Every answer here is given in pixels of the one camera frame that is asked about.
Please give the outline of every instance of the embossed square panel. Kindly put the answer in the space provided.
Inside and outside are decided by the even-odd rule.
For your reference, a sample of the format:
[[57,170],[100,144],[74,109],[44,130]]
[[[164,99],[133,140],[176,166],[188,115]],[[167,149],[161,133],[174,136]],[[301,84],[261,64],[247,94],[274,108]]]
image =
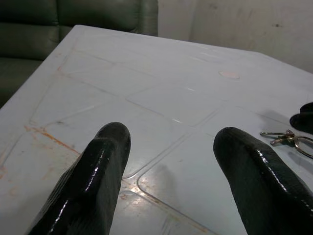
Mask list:
[[244,235],[230,187],[213,153],[213,138],[195,134],[139,178],[139,187],[223,235]]
[[214,235],[130,191],[121,192],[110,235]]
[[84,52],[73,52],[62,65],[61,72],[95,88],[122,96],[158,83],[151,75],[144,72]]
[[114,121],[125,124],[131,134],[132,147],[124,177],[132,176],[185,133],[184,127],[178,123],[125,100],[65,118],[49,125],[46,130],[82,152],[103,125]]
[[45,96],[31,117],[36,125],[47,125],[54,121],[86,111],[114,98],[79,80],[55,76]]
[[222,104],[211,96],[170,85],[131,95],[128,100],[189,126],[199,124]]

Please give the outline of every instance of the wall stain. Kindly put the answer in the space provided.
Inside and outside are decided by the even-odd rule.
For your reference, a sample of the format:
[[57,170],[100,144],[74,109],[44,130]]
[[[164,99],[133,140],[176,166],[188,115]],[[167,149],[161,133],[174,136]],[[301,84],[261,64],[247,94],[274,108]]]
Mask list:
[[282,28],[283,26],[281,25],[281,24],[278,24],[278,23],[274,23],[274,24],[272,24],[272,27],[279,27],[279,28]]
[[217,4],[215,4],[215,3],[210,3],[210,4],[209,4],[209,9],[217,10],[217,9],[218,9],[218,6],[217,6]]

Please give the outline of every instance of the table surface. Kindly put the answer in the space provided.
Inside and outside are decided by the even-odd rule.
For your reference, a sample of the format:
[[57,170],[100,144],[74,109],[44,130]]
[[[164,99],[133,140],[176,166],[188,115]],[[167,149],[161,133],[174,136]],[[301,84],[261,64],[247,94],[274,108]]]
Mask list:
[[[111,235],[244,235],[214,136],[235,126],[268,142],[259,132],[293,130],[312,91],[313,74],[256,52],[77,25],[0,110],[1,234],[23,234],[119,121],[132,149]],[[313,189],[313,161],[274,150]]]

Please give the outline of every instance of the scratch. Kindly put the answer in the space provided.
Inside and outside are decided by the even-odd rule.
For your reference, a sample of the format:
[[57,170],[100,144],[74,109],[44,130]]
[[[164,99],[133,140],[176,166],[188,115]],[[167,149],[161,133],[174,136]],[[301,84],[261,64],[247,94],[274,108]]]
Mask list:
[[174,119],[174,118],[172,118],[172,120],[175,121],[175,122],[178,122],[178,123],[182,123],[181,121],[179,121],[177,119]]
[[75,153],[80,155],[80,153],[77,152],[75,149],[73,149],[72,147],[68,146],[67,144],[61,142],[57,138],[55,138],[52,135],[50,135],[49,133],[47,133],[45,129],[38,129],[38,128],[35,128],[35,127],[30,128],[30,127],[27,127],[27,126],[24,126],[24,127],[25,127],[26,130],[30,129],[30,130],[33,130],[33,131],[35,131],[35,132],[37,132],[37,133],[39,133],[39,134],[41,134],[43,136],[46,136],[49,139],[51,139],[52,141],[54,141],[55,143],[57,143],[58,145],[61,145],[61,146],[63,146],[63,147],[65,147],[65,148],[67,148],[67,149],[69,149],[69,150],[71,150],[71,151],[73,151],[73,152],[75,152]]
[[249,13],[249,16],[248,16],[248,20],[251,18],[252,13],[253,13],[253,9],[252,9],[252,10],[250,10],[250,13]]
[[167,216],[163,222],[162,225],[162,235],[165,235],[165,233],[168,231],[168,227],[170,225],[169,217]]
[[0,164],[2,163],[2,162],[4,162],[4,159],[5,159],[5,156],[6,156],[6,149],[8,148],[8,146],[6,146],[5,148],[4,148],[4,150],[2,151],[2,153],[0,154]]

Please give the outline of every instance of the scuff mark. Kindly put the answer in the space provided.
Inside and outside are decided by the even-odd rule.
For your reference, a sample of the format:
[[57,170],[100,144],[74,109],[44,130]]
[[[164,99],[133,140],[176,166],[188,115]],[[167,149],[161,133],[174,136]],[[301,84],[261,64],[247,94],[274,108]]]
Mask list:
[[235,72],[220,71],[219,74],[230,79],[240,79],[240,76]]
[[250,10],[249,16],[248,16],[248,20],[251,18],[252,14],[253,14],[253,9]]

